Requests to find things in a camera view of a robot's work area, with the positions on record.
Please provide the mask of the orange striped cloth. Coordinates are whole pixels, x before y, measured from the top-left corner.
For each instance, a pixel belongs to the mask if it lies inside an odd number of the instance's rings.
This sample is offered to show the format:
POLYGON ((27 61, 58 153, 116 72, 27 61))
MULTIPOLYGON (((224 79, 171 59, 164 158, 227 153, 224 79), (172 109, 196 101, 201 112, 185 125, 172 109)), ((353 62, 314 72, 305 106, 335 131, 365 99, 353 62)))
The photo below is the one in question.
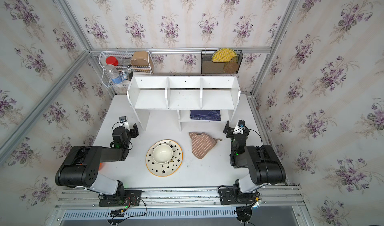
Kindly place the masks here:
POLYGON ((198 159, 203 159, 213 149, 221 138, 213 138, 205 132, 189 132, 192 143, 192 153, 198 159))

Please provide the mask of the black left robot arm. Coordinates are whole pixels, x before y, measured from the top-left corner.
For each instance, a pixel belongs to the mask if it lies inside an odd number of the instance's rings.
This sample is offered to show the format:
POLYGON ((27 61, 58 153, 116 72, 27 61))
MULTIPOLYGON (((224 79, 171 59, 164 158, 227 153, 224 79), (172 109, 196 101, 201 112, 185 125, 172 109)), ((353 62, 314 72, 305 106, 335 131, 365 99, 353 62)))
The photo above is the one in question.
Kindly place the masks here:
POLYGON ((122 197, 125 194, 123 183, 100 174, 99 167, 101 163, 125 161, 133 148, 131 139, 138 135, 137 124, 129 129, 121 125, 112 129, 113 141, 109 147, 72 147, 56 173, 56 185, 122 197))

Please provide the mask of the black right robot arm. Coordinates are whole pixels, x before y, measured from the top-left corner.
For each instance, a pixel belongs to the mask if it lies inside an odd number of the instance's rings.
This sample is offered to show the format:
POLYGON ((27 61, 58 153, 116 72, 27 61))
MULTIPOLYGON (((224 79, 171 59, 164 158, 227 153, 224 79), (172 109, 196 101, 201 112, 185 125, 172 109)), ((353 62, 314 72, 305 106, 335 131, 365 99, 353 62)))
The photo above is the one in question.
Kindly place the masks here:
POLYGON ((249 195, 265 185, 276 185, 286 180, 286 171, 271 145, 247 145, 251 131, 243 120, 239 120, 235 127, 230 127, 227 122, 223 130, 226 138, 231 140, 231 166, 249 171, 245 177, 235 181, 235 196, 249 195))

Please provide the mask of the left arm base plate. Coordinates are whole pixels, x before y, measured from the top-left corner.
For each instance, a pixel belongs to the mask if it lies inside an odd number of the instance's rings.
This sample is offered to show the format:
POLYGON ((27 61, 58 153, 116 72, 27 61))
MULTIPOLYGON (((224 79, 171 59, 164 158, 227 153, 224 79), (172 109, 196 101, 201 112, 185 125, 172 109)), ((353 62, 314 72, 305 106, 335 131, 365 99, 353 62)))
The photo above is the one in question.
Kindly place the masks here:
POLYGON ((99 207, 137 207, 140 204, 141 190, 125 190, 122 196, 99 195, 99 207))

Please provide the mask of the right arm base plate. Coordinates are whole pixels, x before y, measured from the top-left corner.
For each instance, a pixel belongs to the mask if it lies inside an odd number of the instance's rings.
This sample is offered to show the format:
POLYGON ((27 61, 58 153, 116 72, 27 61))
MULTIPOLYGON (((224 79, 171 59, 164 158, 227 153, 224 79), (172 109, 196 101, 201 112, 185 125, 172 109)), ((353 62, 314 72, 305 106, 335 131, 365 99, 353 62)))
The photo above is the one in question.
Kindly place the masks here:
POLYGON ((254 205, 260 200, 258 191, 241 193, 239 189, 227 186, 217 188, 221 205, 254 205))

